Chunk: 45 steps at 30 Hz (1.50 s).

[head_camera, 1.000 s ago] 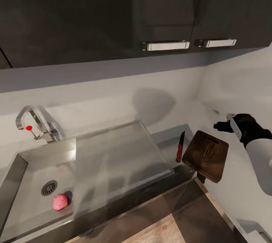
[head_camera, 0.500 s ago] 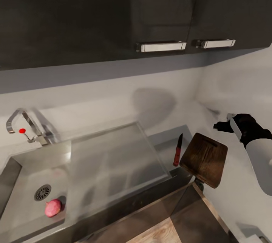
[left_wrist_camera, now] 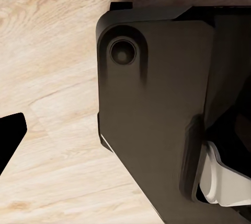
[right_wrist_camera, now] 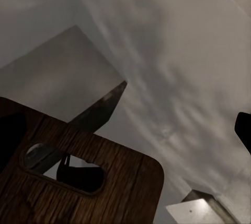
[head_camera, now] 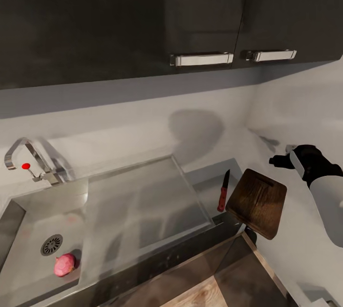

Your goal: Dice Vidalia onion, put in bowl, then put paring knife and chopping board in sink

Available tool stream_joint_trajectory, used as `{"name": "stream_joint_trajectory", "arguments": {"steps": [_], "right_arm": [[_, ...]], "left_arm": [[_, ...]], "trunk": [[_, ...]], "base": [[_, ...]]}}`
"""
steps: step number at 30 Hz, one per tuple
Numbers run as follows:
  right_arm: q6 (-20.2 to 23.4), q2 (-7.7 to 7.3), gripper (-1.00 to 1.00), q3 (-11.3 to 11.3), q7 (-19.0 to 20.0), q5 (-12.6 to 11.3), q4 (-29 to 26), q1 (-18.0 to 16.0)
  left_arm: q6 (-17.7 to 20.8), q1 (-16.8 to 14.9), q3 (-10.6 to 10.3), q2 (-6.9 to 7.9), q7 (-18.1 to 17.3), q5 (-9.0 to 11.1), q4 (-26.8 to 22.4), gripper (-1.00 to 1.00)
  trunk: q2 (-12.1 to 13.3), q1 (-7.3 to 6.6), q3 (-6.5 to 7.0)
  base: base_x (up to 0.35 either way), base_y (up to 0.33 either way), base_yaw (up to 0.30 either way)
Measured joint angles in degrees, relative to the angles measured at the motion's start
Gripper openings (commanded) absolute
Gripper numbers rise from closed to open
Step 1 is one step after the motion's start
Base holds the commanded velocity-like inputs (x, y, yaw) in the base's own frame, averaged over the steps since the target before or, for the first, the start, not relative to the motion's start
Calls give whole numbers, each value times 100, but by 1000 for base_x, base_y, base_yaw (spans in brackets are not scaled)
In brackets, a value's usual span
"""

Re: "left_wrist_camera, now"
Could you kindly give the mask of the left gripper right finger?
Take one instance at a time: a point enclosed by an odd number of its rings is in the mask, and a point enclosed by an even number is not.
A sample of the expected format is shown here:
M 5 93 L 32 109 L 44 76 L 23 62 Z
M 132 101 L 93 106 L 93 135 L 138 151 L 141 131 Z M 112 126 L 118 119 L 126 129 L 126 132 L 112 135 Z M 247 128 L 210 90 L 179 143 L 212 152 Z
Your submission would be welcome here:
M 251 154 L 251 114 L 240 112 L 234 130 Z

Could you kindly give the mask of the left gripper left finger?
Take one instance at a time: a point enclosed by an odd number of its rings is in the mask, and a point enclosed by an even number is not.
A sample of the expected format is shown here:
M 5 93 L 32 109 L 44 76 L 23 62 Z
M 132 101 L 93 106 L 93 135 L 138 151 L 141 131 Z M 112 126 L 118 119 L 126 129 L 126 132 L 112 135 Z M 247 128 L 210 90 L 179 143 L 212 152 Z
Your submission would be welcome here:
M 22 112 L 0 118 L 0 175 L 26 133 L 27 124 Z

